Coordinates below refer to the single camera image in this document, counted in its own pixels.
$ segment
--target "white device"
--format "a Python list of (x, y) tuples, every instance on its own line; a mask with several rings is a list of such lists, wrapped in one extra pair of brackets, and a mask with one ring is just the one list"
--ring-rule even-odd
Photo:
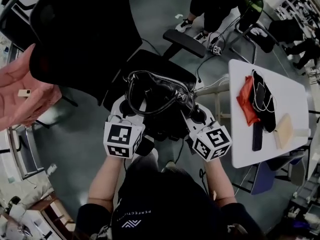
[(198, 133), (192, 148), (209, 162), (226, 155), (231, 145), (231, 137), (223, 125)]
[(212, 52), (213, 52), (214, 55), (218, 55), (218, 56), (222, 55), (221, 48), (219, 46), (216, 46), (216, 45), (213, 47)]
[(108, 156), (132, 159), (145, 126), (105, 122), (103, 145)]
[(29, 97), (31, 95), (31, 90), (29, 89), (20, 89), (18, 92), (18, 97)]

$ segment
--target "black shirt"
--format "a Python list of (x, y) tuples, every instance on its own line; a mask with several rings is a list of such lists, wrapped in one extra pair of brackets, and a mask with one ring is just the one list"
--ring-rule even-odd
[(9, 1), (10, 1), (10, 0), (1, 0), (1, 4), (2, 4), (3, 6), (6, 6)]
[(314, 34), (315, 34), (315, 38), (320, 40), (320, 29), (319, 28), (316, 28), (314, 30)]
[(264, 239), (240, 203), (221, 209), (191, 177), (152, 173), (125, 180), (113, 214), (97, 204), (79, 209), (75, 239), (228, 239), (228, 226), (241, 225)]

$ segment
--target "chair armrest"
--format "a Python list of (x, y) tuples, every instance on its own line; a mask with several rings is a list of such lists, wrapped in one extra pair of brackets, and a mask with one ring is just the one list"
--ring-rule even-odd
[(203, 58), (206, 54), (206, 47), (184, 33), (169, 29), (163, 34), (163, 39), (185, 49), (186, 51)]

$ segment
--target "smartphone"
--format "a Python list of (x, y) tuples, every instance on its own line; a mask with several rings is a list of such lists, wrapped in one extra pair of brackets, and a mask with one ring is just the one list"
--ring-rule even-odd
[(255, 90), (255, 97), (253, 98), (252, 107), (255, 111), (260, 112), (261, 110), (264, 110), (264, 100), (266, 95), (266, 88), (258, 82), (258, 86)]
[(253, 140), (252, 150), (259, 151), (262, 148), (262, 135), (264, 133), (264, 126), (261, 122), (255, 122), (253, 124)]

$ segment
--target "earphones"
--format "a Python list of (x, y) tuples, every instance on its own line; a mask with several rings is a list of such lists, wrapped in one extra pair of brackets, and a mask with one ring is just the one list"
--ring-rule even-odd
[[(269, 97), (269, 101), (268, 101), (268, 104), (267, 104), (267, 105), (265, 105), (265, 101), (262, 102), (262, 104), (263, 104), (263, 106), (264, 106), (264, 109), (259, 108), (258, 105), (257, 105), (257, 100), (256, 100), (257, 94), (256, 94), (255, 77), (254, 77), (254, 73), (255, 73), (255, 72), (263, 79), (263, 87), (266, 88), (266, 87), (265, 87), (265, 79), (264, 79), (263, 75), (262, 75), (261, 73), (258, 73), (258, 71), (256, 71), (255, 69), (253, 69), (253, 70), (252, 70), (252, 81), (253, 81), (253, 92), (254, 92), (254, 99), (253, 99), (253, 100), (254, 100), (254, 103), (255, 103), (255, 107), (256, 107), (258, 110), (260, 110), (260, 112), (268, 111), (269, 113), (273, 113), (273, 112), (276, 111), (278, 104), (277, 104), (276, 98), (272, 95), (272, 93), (270, 93), (270, 97)], [(271, 101), (272, 99), (274, 99), (274, 101), (275, 101), (275, 108), (274, 108), (273, 111), (270, 111), (270, 110), (268, 110), (268, 106), (269, 106), (270, 101)]]

